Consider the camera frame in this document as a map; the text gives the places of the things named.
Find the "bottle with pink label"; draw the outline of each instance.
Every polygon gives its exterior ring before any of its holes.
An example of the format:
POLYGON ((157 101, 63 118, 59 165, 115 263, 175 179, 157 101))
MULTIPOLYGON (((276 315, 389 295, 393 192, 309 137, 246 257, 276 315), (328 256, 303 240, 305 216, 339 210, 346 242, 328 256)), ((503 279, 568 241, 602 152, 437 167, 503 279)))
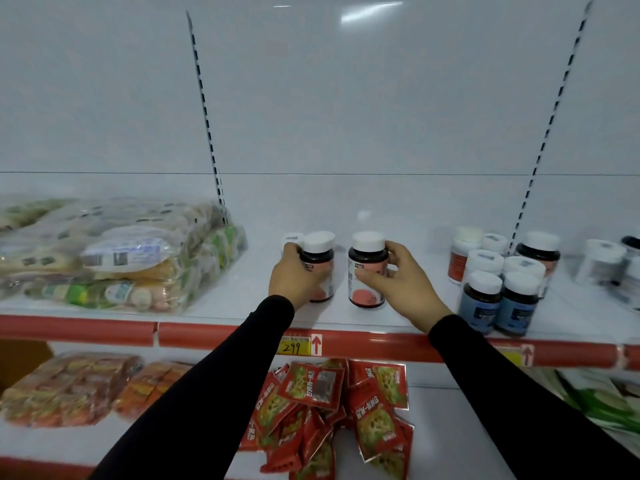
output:
MULTIPOLYGON (((300 242, 302 252, 300 260, 308 271, 333 268, 333 243, 335 234, 329 231, 312 232, 304 236, 300 242)), ((322 303, 333 296, 333 275, 329 275, 320 283, 318 290, 311 297, 311 303, 322 303)))
POLYGON ((375 308, 385 302, 381 293, 369 288, 356 277, 356 269, 370 269, 387 275, 389 251, 385 236, 375 231, 356 232, 349 249, 349 301, 361 308, 375 308))

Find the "person's right hand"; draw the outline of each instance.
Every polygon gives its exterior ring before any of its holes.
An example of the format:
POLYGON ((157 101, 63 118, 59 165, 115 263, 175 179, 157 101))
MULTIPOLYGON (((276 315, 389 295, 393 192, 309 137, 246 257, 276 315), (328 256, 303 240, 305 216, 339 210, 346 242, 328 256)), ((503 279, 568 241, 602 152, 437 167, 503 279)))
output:
POLYGON ((388 277, 363 268, 356 277, 368 287, 382 293, 393 309, 408 318, 419 330, 428 333, 441 318, 452 311, 442 302, 431 286, 427 274, 407 248, 387 241, 389 263, 398 266, 389 270, 388 277))

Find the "pile of red packets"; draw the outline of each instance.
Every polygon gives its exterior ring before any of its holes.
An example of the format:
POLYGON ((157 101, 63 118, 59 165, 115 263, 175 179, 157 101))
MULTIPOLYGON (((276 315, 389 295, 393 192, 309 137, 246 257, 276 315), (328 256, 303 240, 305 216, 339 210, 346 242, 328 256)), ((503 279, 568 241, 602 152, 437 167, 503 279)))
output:
POLYGON ((239 451, 265 451, 262 473, 290 480, 333 480, 338 428, 352 429, 364 462, 405 480, 413 425, 402 364, 329 359, 292 362, 268 373, 239 451))

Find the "yellow price tag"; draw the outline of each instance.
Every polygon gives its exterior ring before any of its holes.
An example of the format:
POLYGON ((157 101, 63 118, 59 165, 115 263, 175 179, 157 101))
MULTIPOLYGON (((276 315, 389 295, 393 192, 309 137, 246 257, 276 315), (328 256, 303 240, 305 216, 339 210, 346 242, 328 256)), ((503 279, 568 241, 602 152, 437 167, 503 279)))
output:
POLYGON ((284 335, 278 345, 279 355, 311 355, 311 337, 284 335))
POLYGON ((497 346, 496 350, 518 367, 531 367, 533 365, 533 345, 523 345, 522 347, 497 346))

